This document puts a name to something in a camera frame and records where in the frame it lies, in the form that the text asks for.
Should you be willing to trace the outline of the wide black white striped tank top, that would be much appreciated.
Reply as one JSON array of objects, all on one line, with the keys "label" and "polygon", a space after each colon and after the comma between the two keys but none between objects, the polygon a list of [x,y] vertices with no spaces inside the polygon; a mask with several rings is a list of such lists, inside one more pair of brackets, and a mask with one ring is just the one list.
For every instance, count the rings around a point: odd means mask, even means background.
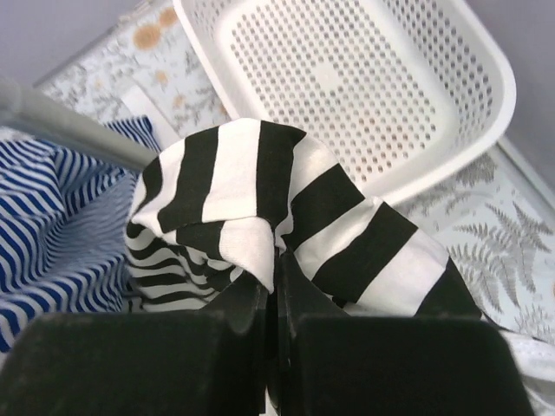
[{"label": "wide black white striped tank top", "polygon": [[483,316],[441,244],[364,196],[320,141],[268,121],[234,120],[163,151],[138,179],[125,244],[149,312],[200,309],[242,276],[273,289],[288,253],[340,307]]}]

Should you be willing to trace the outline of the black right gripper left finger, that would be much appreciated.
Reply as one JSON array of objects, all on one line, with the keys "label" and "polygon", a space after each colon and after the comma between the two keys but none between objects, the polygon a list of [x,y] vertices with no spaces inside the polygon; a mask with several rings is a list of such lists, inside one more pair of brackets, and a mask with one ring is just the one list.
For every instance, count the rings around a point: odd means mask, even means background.
[{"label": "black right gripper left finger", "polygon": [[49,314],[1,371],[4,415],[257,415],[267,290],[242,276],[199,310]]}]

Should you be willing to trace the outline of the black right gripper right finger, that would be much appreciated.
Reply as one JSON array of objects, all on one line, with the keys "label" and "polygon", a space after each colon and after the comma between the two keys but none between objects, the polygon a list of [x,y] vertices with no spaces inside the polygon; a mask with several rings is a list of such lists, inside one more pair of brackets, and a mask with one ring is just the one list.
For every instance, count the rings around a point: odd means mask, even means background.
[{"label": "black right gripper right finger", "polygon": [[351,316],[276,262],[280,415],[530,415],[500,333],[468,319]]}]

